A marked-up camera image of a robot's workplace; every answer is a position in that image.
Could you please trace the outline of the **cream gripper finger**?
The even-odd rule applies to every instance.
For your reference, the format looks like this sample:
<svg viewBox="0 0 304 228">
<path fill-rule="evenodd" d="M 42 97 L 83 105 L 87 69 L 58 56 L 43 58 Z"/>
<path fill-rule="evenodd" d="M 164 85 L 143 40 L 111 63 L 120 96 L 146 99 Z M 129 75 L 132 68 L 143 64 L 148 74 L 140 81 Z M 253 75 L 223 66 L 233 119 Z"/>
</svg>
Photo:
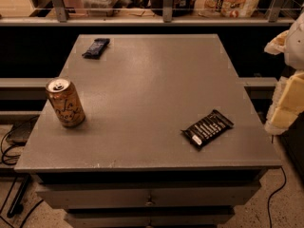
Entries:
<svg viewBox="0 0 304 228">
<path fill-rule="evenodd" d="M 283 53 L 285 50 L 285 41 L 287 34 L 288 30 L 279 33 L 277 37 L 275 37 L 271 42 L 266 45 L 264 51 L 273 55 Z"/>
<path fill-rule="evenodd" d="M 296 72 L 289 78 L 281 77 L 275 86 L 265 130 L 271 135 L 280 135 L 289 129 L 303 111 L 304 72 Z"/>
</svg>

